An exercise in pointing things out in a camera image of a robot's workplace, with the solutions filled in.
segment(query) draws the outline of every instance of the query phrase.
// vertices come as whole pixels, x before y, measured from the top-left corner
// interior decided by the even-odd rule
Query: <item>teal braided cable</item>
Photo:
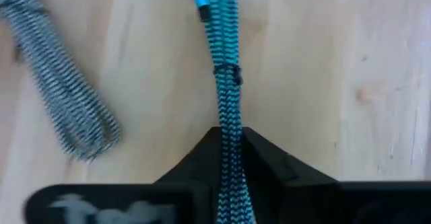
[[[66,153],[93,160],[120,139],[117,120],[61,44],[39,0],[0,0]]]
[[[241,160],[240,67],[237,0],[209,0],[205,31],[214,64],[222,130],[222,167],[218,223],[254,223]]]

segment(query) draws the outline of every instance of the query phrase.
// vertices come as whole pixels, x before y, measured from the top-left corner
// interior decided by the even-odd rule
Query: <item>wooden surface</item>
[[[124,136],[91,165],[63,155],[3,22],[0,223],[46,185],[152,182],[218,122],[192,0],[43,1]],[[431,0],[239,2],[245,125],[340,180],[428,176]]]

